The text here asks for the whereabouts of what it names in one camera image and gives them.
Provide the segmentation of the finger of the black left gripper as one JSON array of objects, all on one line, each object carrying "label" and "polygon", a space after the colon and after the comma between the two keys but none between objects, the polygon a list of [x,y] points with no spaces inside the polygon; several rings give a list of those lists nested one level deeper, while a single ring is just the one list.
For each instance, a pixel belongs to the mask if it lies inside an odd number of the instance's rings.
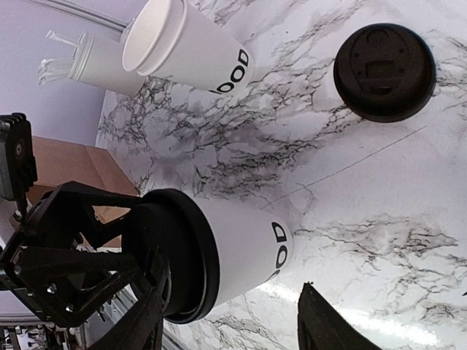
[{"label": "finger of the black left gripper", "polygon": [[97,249],[123,234],[123,220],[140,203],[139,196],[67,182],[41,197],[21,232],[33,246],[70,249],[87,241]]},{"label": "finger of the black left gripper", "polygon": [[88,295],[88,318],[115,293],[139,275],[139,266],[129,254],[87,252],[88,272],[70,279]]}]

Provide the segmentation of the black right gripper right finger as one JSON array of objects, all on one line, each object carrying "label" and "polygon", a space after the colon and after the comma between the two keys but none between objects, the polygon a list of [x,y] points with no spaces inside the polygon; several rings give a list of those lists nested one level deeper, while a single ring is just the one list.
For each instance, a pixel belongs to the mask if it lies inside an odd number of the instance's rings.
[{"label": "black right gripper right finger", "polygon": [[313,287],[305,283],[298,300],[300,350],[376,350]]}]

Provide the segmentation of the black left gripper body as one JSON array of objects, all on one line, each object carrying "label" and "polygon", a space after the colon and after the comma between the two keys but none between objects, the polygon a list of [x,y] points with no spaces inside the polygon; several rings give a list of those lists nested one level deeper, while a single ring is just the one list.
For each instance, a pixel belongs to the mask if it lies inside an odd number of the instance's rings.
[{"label": "black left gripper body", "polygon": [[88,295],[70,279],[88,272],[88,253],[27,243],[16,233],[1,253],[1,283],[43,322],[78,327]]}]

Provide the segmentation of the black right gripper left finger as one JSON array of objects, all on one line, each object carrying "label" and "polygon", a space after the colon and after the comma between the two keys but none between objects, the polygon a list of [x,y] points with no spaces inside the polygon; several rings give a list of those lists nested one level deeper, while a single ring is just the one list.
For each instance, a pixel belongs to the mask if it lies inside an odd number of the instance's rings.
[{"label": "black right gripper left finger", "polygon": [[169,274],[165,264],[158,272],[156,284],[149,288],[123,318],[91,349],[162,349],[163,288]]}]

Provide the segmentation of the brown paper bag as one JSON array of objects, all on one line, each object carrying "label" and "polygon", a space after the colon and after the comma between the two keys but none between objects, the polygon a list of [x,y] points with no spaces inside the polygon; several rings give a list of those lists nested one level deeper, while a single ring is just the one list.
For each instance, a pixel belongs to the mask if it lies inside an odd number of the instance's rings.
[{"label": "brown paper bag", "polygon": [[33,137],[31,210],[10,242],[22,252],[86,252],[139,236],[138,192],[105,149]]}]

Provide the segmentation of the black coffee cup lid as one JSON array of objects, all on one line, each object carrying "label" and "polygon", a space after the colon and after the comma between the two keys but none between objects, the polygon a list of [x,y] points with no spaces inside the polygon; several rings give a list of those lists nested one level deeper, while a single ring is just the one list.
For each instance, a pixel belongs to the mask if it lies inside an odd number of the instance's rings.
[{"label": "black coffee cup lid", "polygon": [[168,263],[163,296],[166,320],[187,324],[206,316],[220,289],[220,258],[214,233],[200,207],[175,189],[153,190],[130,210],[122,249],[135,257],[143,276],[131,282],[137,297],[156,281],[155,256]]}]

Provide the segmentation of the single white paper cup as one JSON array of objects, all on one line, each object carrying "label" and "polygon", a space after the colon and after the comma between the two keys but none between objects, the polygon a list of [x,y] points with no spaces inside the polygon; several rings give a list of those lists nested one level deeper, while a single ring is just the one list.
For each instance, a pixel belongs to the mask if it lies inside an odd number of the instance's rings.
[{"label": "single white paper cup", "polygon": [[293,254],[293,236],[277,216],[243,203],[196,199],[212,229],[220,263],[216,306],[277,277]]}]

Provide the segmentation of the white paper cups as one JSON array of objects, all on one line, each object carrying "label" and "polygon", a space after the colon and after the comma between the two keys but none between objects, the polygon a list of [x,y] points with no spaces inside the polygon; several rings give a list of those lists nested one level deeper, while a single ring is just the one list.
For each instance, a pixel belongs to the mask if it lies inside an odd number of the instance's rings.
[{"label": "white paper cups", "polygon": [[226,96],[246,88],[255,62],[243,44],[186,1],[148,1],[126,38],[123,68]]}]

